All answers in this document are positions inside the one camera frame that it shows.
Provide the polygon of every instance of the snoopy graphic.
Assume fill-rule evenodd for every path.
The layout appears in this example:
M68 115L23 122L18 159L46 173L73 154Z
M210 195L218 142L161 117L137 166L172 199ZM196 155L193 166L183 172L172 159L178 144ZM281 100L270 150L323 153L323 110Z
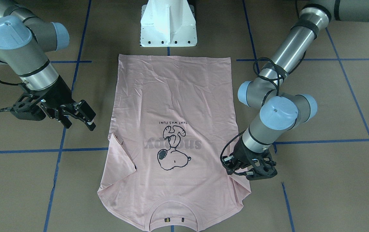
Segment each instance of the snoopy graphic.
M191 157L177 150L181 136L186 136L186 131L180 126L171 127L168 125L164 128L163 138L168 141L170 148L168 150L161 149L157 153L157 160L162 169L168 171L175 167L183 168L191 160Z

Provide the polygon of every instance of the blue tape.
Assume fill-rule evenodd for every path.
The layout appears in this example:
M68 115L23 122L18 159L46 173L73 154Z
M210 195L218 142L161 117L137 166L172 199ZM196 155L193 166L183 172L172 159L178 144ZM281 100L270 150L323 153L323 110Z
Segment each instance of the blue tape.
M252 44L252 50L253 50L253 57L255 58L255 60L257 60L258 57L256 56L255 44L253 43L253 37L252 37L252 31L251 31L251 24L249 23L248 11L246 10L245 0L243 0L242 2L243 2L243 10L245 11L246 23L248 24L249 36L251 38L251 44ZM258 72L259 72L260 69L259 69L259 65L258 64L256 64L256 68L258 69Z
M92 147L92 148L66 148L63 151L107 151L108 147Z
M66 128L63 128L63 134L62 134L61 142L60 142L60 150L58 152L57 162L56 162L56 168L55 168L55 172L54 172L53 188L52 188L52 191L50 192L49 207L47 207L46 221L44 222L44 230L43 230L43 232L47 232L47 227L49 226L49 219L50 219L50 213L52 211L52 203L53 203L55 185L56 185L57 176L58 176L58 168L59 168L58 165L59 165L59 163L61 161L61 154L62 154L62 149L63 149L63 145L64 145L64 137L65 136L66 136Z
M353 140L311 140L311 141L276 141L273 144L336 143L336 142L356 142L356 141L369 141L369 139L353 139Z
M91 0L89 0L89 6L87 7L86 21L84 22L83 34L81 36L81 42L80 42L80 48L79 48L79 55L77 56L76 70L74 71L73 83L71 84L71 91L72 92L74 90L74 83L76 83L77 72L79 71L79 64L80 64L80 58L81 58L81 50L82 50L83 44L84 44L84 37L86 36L86 29L87 29L87 22L89 21L90 7L91 7Z
M339 54L338 54L338 52L336 50L335 44L333 43L332 37L330 36L330 33L329 33L329 31L328 31L327 28L326 28L326 33L327 33L327 35L329 37L330 42L332 43L333 50L335 51L336 57L339 59ZM351 91L352 97L354 98L354 101L356 103L356 107L358 108L359 114L361 115L362 121L364 122L364 126L365 126L366 131L367 131L367 133L369 135L369 128L367 126L366 120L365 120L364 115L362 113L361 107L359 106L358 100L356 99L356 96L355 96L354 90L352 89L351 83L349 82L348 75L346 74L345 68L343 67L342 61L340 59L339 59L339 64L340 64L340 66L342 68L342 72L343 72L343 75L345 76L346 83L348 83L348 87L349 87L349 89Z
M60 149L41 149L41 150L11 150L0 151L0 154L15 154L15 153L39 153L39 152L58 152Z
M295 225L293 225L292 212L290 211L290 205L288 196L286 195L285 183L282 182L283 195L285 195L286 208L288 209L290 227L292 228L292 232L295 232Z
M91 60L60 60L60 61L52 61L52 63L91 63Z
M83 48L84 37L86 35L86 29L87 29L87 22L89 20L90 7L91 7L91 0L89 0L89 6L87 7L86 21L84 22L83 34L81 36L79 55L77 57L77 63L76 63L76 70L74 71L73 83L71 85L71 91L72 92L73 92L73 89L74 89L74 83L76 82L77 72L79 70L81 50ZM44 222L43 232L47 232L47 227L49 226L50 212L52 211L52 202L53 202L53 198L54 198L55 185L56 185L57 176L58 176L58 169L59 169L58 165L59 165L60 160L61 160L61 154L62 154L62 151L63 151L65 136L66 136L66 128L63 128L63 134L62 134L62 138L61 138L61 142L60 142L60 151L58 153L56 169L55 169L54 179L53 179L53 188L52 188L52 192L50 193L49 207L47 208L46 221Z
M256 61L257 59L236 59L236 61ZM306 58L303 59L304 61L335 61L335 60L362 60L362 61L369 61L369 58Z

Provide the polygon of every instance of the pink t-shirt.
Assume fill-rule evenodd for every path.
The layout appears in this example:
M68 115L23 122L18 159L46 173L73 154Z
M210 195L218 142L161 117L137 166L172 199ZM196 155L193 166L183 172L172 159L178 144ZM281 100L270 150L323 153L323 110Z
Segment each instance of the pink t-shirt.
M143 231L204 230L239 212L251 192L220 163L237 134L230 58L120 55L98 195Z

